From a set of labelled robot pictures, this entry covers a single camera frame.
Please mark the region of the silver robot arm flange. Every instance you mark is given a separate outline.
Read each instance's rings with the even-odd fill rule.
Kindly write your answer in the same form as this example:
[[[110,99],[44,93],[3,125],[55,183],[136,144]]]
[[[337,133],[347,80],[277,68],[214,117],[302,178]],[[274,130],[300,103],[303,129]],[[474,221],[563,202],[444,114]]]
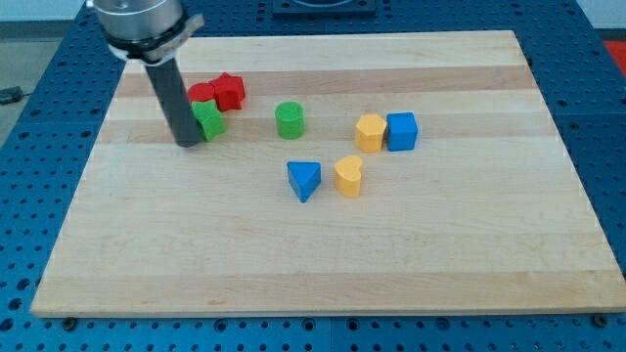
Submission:
[[[119,59],[160,66],[201,27],[201,14],[189,15],[181,0],[86,0],[109,49]]]

